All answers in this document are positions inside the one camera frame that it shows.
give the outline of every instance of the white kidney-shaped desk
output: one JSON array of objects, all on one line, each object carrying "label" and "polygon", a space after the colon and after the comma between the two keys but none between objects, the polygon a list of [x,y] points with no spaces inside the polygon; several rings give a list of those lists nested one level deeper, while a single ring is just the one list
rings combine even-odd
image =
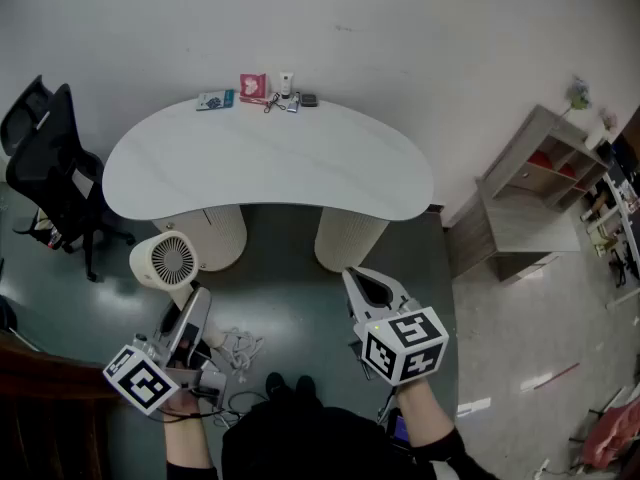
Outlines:
[{"label": "white kidney-shaped desk", "polygon": [[320,101],[297,114],[236,101],[197,112],[195,100],[135,125],[114,148],[103,190],[113,211],[152,220],[193,242],[203,270],[233,264],[247,242],[241,204],[324,208],[315,253],[328,270],[359,265],[389,221],[424,212],[426,159],[404,135]]}]

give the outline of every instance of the black shoe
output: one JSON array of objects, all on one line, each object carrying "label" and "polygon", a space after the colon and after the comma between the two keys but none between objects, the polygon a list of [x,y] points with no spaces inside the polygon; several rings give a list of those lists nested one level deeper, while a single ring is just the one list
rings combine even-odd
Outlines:
[{"label": "black shoe", "polygon": [[316,383],[308,375],[303,375],[296,384],[296,395],[305,398],[316,398]]},{"label": "black shoe", "polygon": [[290,396],[291,388],[284,383],[282,375],[276,372],[271,372],[267,376],[267,382],[265,386],[267,396],[269,400],[279,399]]}]

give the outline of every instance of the fan grille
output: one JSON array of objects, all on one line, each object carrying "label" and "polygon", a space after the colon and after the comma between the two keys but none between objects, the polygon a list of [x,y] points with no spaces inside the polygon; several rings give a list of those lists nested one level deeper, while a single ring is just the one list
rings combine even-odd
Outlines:
[{"label": "fan grille", "polygon": [[184,281],[195,268],[191,251],[177,236],[169,237],[154,247],[151,264],[160,279],[168,285]]}]

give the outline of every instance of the forearm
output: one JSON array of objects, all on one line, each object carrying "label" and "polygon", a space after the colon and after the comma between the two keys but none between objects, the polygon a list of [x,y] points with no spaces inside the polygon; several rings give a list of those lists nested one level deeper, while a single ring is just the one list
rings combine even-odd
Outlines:
[{"label": "forearm", "polygon": [[[171,421],[175,418],[165,416],[165,419]],[[185,468],[213,467],[201,419],[191,418],[177,423],[165,423],[164,436],[167,462]]]},{"label": "forearm", "polygon": [[407,425],[409,442],[414,448],[435,443],[453,430],[453,422],[438,404],[425,379],[400,386],[396,396]]}]

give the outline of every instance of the black sleeve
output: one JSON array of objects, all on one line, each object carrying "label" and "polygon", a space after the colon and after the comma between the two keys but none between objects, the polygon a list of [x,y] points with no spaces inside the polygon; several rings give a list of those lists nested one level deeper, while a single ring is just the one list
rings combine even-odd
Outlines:
[{"label": "black sleeve", "polygon": [[183,468],[167,462],[167,480],[218,480],[216,468]]},{"label": "black sleeve", "polygon": [[498,480],[467,455],[462,437],[455,428],[440,441],[414,448],[413,454],[418,467],[425,471],[433,471],[431,461],[446,462],[460,480]]}]

